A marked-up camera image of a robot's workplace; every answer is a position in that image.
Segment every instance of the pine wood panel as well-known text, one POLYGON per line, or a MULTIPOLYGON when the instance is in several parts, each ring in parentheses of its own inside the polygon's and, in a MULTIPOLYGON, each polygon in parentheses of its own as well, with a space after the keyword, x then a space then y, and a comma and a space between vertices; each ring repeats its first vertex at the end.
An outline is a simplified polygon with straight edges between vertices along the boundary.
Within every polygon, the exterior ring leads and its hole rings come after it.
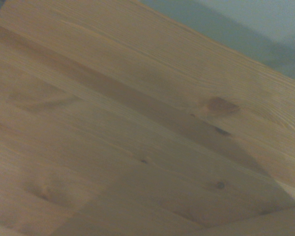
POLYGON ((136 1, 2 9, 0 230, 170 236, 291 207, 294 81, 136 1))
POLYGON ((249 151, 269 150, 251 154, 295 198, 295 81, 136 1, 11 1, 0 26, 222 128, 249 151), (216 97, 237 112, 210 108, 216 97), (286 175, 273 170, 277 155, 286 175))

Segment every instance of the wooden surface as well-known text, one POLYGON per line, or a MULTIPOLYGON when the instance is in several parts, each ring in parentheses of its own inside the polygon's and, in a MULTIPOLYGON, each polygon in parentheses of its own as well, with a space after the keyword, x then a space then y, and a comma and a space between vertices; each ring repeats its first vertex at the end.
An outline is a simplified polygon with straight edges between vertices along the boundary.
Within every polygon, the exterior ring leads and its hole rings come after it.
POLYGON ((295 236, 295 208, 185 236, 295 236))
POLYGON ((291 207, 295 81, 132 0, 2 8, 3 230, 171 236, 291 207))

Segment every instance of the wood knot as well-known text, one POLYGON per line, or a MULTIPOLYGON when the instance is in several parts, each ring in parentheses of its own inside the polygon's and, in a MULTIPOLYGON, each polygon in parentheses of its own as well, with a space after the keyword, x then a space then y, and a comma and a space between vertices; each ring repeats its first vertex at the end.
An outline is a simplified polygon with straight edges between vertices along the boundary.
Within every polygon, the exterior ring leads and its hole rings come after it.
POLYGON ((240 107, 234 103, 228 102, 220 97, 214 97, 206 105, 209 115, 220 116, 234 113, 240 110, 240 107))
POLYGON ((225 188, 225 183, 223 182, 217 182, 216 186, 217 189, 224 189, 225 188))

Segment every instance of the wooden board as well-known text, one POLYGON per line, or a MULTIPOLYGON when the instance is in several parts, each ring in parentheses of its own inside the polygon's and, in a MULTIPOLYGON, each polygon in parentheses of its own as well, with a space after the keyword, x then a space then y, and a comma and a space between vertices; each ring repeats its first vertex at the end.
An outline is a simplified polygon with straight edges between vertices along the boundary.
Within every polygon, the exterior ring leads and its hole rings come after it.
POLYGON ((0 227, 170 236, 295 207, 292 86, 136 1, 10 0, 0 227))
POLYGON ((136 1, 11 1, 0 26, 231 133, 295 198, 295 81, 136 1))

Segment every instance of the wooden edge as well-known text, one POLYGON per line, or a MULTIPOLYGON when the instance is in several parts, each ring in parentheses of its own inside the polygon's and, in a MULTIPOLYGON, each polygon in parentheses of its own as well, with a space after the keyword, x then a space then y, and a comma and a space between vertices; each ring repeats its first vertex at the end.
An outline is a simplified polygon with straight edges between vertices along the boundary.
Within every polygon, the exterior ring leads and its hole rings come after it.
POLYGON ((295 236, 295 208, 185 236, 295 236))

